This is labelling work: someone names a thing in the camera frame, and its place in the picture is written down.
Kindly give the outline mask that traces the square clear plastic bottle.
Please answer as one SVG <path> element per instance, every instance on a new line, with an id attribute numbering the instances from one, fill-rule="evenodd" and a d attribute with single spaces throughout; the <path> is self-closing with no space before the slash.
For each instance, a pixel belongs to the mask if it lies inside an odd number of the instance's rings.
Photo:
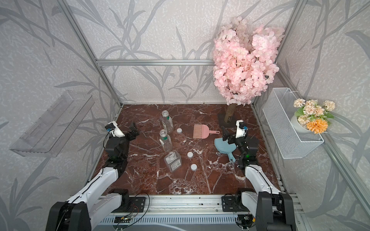
<path id="1" fill-rule="evenodd" d="M 164 157 L 164 161 L 170 172 L 174 172 L 182 166 L 181 156 L 176 150 L 169 152 Z"/>

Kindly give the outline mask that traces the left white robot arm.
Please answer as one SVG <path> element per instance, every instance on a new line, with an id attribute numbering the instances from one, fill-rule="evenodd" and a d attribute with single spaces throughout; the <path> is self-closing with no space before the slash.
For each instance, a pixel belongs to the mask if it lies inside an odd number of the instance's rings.
<path id="1" fill-rule="evenodd" d="M 55 203 L 49 212 L 48 231 L 92 231 L 106 216 L 117 209 L 128 210 L 132 202 L 128 190 L 116 189 L 103 193 L 124 173 L 130 141 L 139 135 L 135 123 L 123 133 L 115 121 L 105 126 L 108 141 L 104 146 L 108 160 L 99 173 L 65 202 Z"/>

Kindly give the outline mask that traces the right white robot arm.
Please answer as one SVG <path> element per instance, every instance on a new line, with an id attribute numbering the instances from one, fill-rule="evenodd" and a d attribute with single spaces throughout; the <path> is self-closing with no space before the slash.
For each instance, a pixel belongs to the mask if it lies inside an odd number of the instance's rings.
<path id="1" fill-rule="evenodd" d="M 257 231 L 296 231 L 294 203 L 288 193 L 283 193 L 265 175 L 257 163 L 256 155 L 250 153 L 248 128 L 238 121 L 236 134 L 231 135 L 222 127 L 223 142 L 234 144 L 240 151 L 239 164 L 253 189 L 240 190 L 235 195 L 235 206 L 248 214 L 236 225 L 241 230 L 255 228 Z"/>

